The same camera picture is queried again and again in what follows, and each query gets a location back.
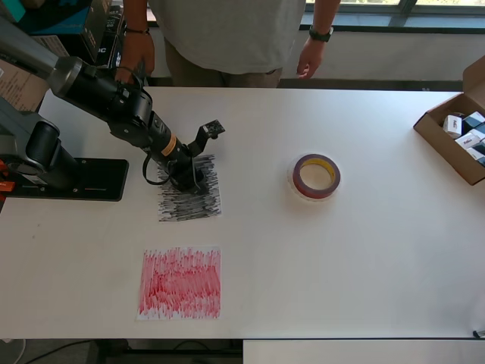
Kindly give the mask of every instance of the wristwatch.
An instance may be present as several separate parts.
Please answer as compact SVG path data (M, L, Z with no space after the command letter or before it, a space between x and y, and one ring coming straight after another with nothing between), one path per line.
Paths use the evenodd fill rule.
M313 29L313 26L311 26L309 33L310 33L310 38L312 38L313 40L319 40L320 42L328 42L330 40L330 36L333 33L333 27L330 27L330 31L327 34L320 34L318 31Z

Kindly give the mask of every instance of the khaki pants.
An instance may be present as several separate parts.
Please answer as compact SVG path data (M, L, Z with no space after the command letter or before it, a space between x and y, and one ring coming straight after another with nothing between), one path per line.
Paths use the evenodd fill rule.
M266 74L226 74L208 70L187 61L165 40L165 57L174 86L180 87L265 87L275 88L281 77L281 68Z

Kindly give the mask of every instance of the window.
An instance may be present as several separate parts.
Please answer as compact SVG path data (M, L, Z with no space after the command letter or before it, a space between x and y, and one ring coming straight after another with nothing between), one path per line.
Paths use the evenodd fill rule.
M315 0L306 0L307 11L313 11ZM342 0L340 13L367 14L485 14L485 0Z
M485 0L418 0L416 5L485 6Z

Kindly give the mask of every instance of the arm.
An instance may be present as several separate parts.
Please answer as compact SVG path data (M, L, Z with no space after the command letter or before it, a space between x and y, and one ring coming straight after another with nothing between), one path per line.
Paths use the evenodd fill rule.
M145 34L134 34L148 37ZM182 144L153 112L152 97L142 85L118 83L110 77L109 73L86 64L78 57L58 57L2 17L0 17L0 58L14 65L20 65L27 72L44 78L54 95L105 121L113 136L142 149L147 154L142 168L145 179L150 159L165 168L168 179L161 182L147 179L150 184L163 184L170 180L180 191L197 194L207 191L204 174L193 164L193 157L204 150L209 139L216 139L218 134L224 132L219 121L212 121L200 127L194 142L189 145ZM5 125L8 130L20 135L26 141L28 136L22 128L19 129L22 121L16 122L18 113L14 111L13 114L5 114L5 120L9 118L13 120L13 124L10 122L7 124L7 121L2 119L1 107L0 102L0 129ZM52 124L45 127L45 130L52 138L40 138L38 142L41 151L47 148L45 150L49 153L46 155L53 158L55 154L51 152L49 146L57 143L58 130ZM2 154L2 147L5 150L6 147L15 145L15 142L10 145L8 143L0 140L0 154ZM51 164L50 161L44 162L47 163L44 168L48 168ZM69 163L61 165L60 168L63 166L69 167Z
M327 34L339 9L340 0L315 0L313 28L320 34ZM324 57L325 42L308 38L300 55L296 73L300 79L313 76Z
M127 27L132 30L146 30L146 0L124 0L124 17L127 20Z
M146 0L124 0L123 4L127 28L139 32L147 30ZM149 33L127 32L120 67L134 71L142 61L145 63L145 73L150 75L155 68L155 47L152 36ZM120 68L116 73L117 80L129 82L130 78L131 73L127 69Z

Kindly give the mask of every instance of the paper sheet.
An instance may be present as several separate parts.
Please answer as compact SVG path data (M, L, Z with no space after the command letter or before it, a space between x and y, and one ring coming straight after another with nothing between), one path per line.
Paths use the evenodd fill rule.
M160 222L193 220L221 214L219 182L213 160L213 155L201 155L194 159L196 167L201 169L207 180L209 191L204 196L181 193L170 183L160 186L158 201ZM163 180L166 176L165 171L159 168L158 178Z
M221 313L221 250L146 250L138 320L217 319Z

